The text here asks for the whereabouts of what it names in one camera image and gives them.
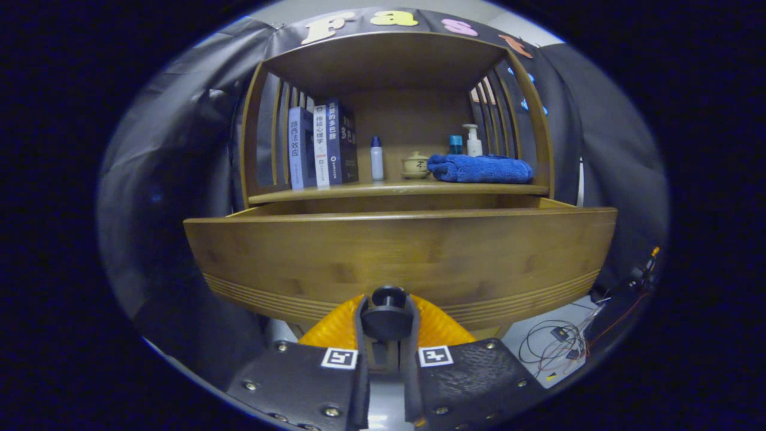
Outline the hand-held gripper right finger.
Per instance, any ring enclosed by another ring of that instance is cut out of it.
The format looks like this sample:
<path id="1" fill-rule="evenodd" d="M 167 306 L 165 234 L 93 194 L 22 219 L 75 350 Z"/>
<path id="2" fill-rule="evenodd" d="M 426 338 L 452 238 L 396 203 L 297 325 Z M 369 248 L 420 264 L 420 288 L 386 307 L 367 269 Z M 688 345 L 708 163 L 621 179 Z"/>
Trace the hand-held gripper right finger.
<path id="1" fill-rule="evenodd" d="M 478 340 L 438 306 L 408 295 L 414 314 L 402 371 L 405 417 L 416 430 L 497 430 L 547 391 L 498 338 Z"/>

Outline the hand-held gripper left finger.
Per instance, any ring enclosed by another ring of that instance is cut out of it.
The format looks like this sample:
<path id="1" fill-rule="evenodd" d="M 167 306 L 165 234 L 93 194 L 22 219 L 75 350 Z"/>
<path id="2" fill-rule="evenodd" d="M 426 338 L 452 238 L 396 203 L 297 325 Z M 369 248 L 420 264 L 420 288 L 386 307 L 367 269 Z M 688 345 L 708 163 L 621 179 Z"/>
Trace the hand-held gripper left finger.
<path id="1" fill-rule="evenodd" d="M 279 430 L 367 428 L 364 295 L 337 306 L 299 342 L 278 340 L 242 366 L 226 393 Z"/>

